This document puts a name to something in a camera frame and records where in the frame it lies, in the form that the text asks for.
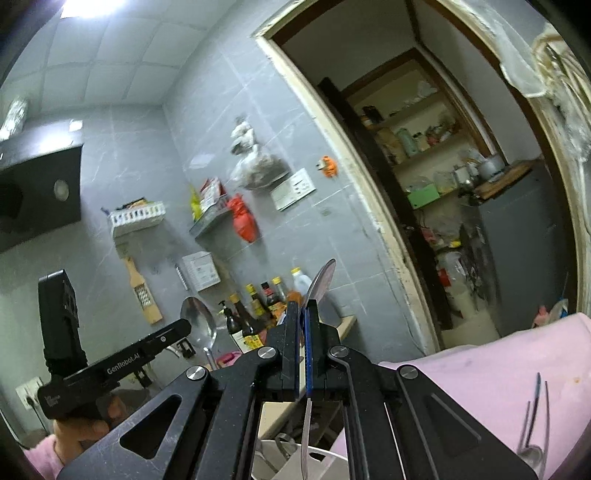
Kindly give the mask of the left hand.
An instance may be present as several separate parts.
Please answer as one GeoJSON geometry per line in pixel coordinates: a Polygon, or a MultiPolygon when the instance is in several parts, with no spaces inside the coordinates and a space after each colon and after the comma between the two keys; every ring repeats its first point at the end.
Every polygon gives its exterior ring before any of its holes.
{"type": "Polygon", "coordinates": [[[85,451],[84,442],[100,440],[110,432],[112,427],[117,426],[127,417],[126,405],[118,396],[114,396],[107,408],[107,421],[103,419],[54,420],[54,451],[59,460],[67,465],[85,451]]]}

